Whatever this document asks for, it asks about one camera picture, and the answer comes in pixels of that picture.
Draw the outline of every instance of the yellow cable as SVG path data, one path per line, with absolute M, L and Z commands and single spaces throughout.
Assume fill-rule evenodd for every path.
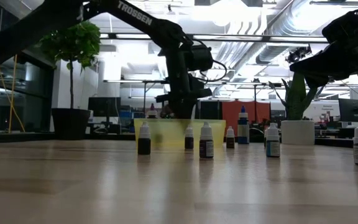
M 6 89 L 4 77 L 2 76 L 1 69 L 0 69 L 0 78 L 1 78 L 1 81 L 2 81 L 2 85 L 3 85 L 4 89 L 5 89 L 5 93 L 6 93 L 7 99 L 8 99 L 8 101 L 9 101 L 9 103 L 11 104 L 11 108 L 12 108 L 12 110 L 13 110 L 13 113 L 15 114 L 15 117 L 16 117 L 17 120 L 19 121 L 20 126 L 21 126 L 23 132 L 25 132 L 23 123 L 22 123 L 21 119 L 19 118 L 19 116 L 17 115 L 16 110 L 15 110 L 15 107 L 13 106 L 13 102 L 12 102 L 11 98 L 9 97 L 9 95 L 8 95 L 8 93 L 7 93 L 7 89 Z
M 13 81 L 12 81 L 12 92 L 11 92 L 11 99 L 12 99 L 12 103 L 11 103 L 11 109 L 10 109 L 10 112 L 9 112 L 9 134 L 11 133 L 11 128 L 12 128 L 12 111 L 13 111 L 13 104 L 14 104 L 14 101 L 15 101 L 15 98 L 14 98 L 14 90 L 15 90 L 15 79 L 16 79 L 16 65 L 17 65 L 17 55 L 15 55 L 15 64 L 14 64 L 14 67 L 13 67 Z

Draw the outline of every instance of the black plant pot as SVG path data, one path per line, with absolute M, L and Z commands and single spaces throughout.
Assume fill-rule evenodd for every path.
M 82 140 L 91 116 L 88 110 L 53 108 L 53 125 L 59 140 Z

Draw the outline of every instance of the white plant pot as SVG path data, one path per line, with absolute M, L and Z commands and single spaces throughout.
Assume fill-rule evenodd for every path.
M 282 144 L 314 145 L 314 122 L 282 121 L 281 139 Z

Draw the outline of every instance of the table surface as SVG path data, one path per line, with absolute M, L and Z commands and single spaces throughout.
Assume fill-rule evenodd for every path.
M 135 142 L 0 144 L 0 223 L 358 223 L 352 149 L 198 150 Z

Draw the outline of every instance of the translucent yellow bowl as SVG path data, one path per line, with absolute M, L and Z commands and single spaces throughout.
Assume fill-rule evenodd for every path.
M 152 147 L 185 147 L 185 130 L 189 124 L 193 127 L 194 145 L 200 143 L 201 127 L 208 122 L 212 128 L 214 146 L 221 147 L 223 144 L 225 120 L 203 119 L 135 119 L 136 143 L 139 138 L 139 129 L 146 121 L 150 127 Z

